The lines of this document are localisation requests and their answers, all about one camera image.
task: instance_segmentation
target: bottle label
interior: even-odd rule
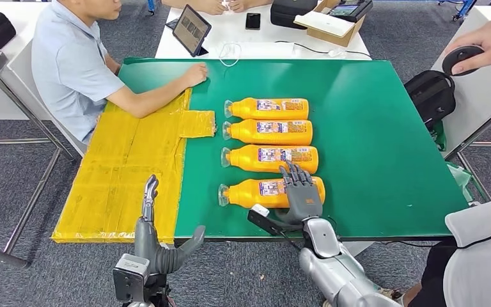
[[[262,196],[275,196],[285,194],[283,180],[278,181],[261,181],[259,182],[259,192]]]
[[[257,110],[259,111],[281,111],[281,106],[269,99],[257,99]]]
[[[313,156],[307,147],[282,149],[282,148],[259,148],[260,162],[306,162],[311,161]]]
[[[305,132],[306,122],[303,120],[292,122],[257,122],[257,131],[259,133]]]
[[[284,110],[290,111],[299,111],[304,109],[304,104],[300,101],[300,99],[291,99],[291,101],[284,100],[283,103]]]

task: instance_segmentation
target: gray carpet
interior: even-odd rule
[[[101,22],[102,37],[116,59],[153,56],[168,9],[149,17],[142,0],[123,1],[121,17]],[[361,29],[374,58],[390,59],[403,81],[428,69],[453,36],[452,4],[376,1]],[[40,136],[28,122],[0,122],[0,138]],[[485,137],[491,140],[491,131]],[[47,161],[50,145],[0,146],[0,248],[10,235]],[[491,148],[467,156],[491,193]],[[60,158],[15,254],[33,261],[17,270],[0,264],[0,306],[120,306],[111,269],[131,244],[55,244],[48,239],[59,218],[78,163]],[[406,289],[421,275],[426,249],[376,243],[361,255],[372,280]],[[206,243],[170,276],[179,306],[319,306],[322,297],[301,273],[284,242]]]

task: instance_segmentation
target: bottle cap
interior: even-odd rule
[[[229,204],[228,186],[224,184],[219,186],[219,190],[217,191],[217,199],[219,200],[219,205],[222,207],[225,207]]]
[[[227,140],[227,139],[230,139],[230,127],[231,126],[231,123],[229,122],[224,122],[223,123],[223,131],[222,131],[222,134],[223,134],[223,139]]]
[[[232,101],[230,101],[230,100],[225,101],[224,113],[225,113],[226,118],[229,118],[230,116],[232,116]]]
[[[221,166],[226,168],[230,165],[230,149],[223,147],[221,150]]]

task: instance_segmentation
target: shirt collar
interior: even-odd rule
[[[95,34],[96,31],[91,30],[97,22],[94,22],[90,28],[80,18],[78,18],[78,16],[74,15],[74,13],[72,13],[68,8],[66,8],[64,5],[59,3],[58,0],[53,0],[51,3],[52,3],[51,4],[52,10],[56,13],[57,16],[69,21],[70,23],[77,26],[78,28],[80,28],[80,30],[84,31],[86,34],[92,36],[93,38],[97,38]]]

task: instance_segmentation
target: light blue shirt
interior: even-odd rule
[[[53,0],[36,22],[31,67],[36,88],[52,115],[87,144],[106,97],[123,82],[106,66],[96,22],[88,27]]]

